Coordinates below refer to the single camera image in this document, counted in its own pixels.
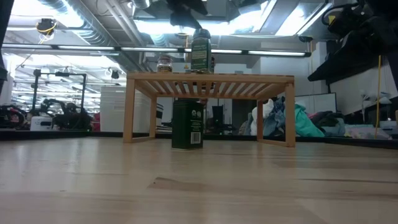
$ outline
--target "wooden table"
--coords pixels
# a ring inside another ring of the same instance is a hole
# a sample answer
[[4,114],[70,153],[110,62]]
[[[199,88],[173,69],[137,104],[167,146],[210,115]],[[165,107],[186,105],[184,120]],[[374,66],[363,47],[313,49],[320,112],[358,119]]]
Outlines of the wooden table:
[[[151,99],[149,137],[132,138],[134,95],[138,90]],[[287,75],[238,75],[136,72],[127,75],[126,107],[124,112],[123,142],[134,143],[155,138],[156,102],[158,97],[226,98],[257,100],[257,130],[262,127],[263,101],[285,92],[286,140],[263,139],[257,132],[257,141],[278,146],[295,147],[294,77]]]

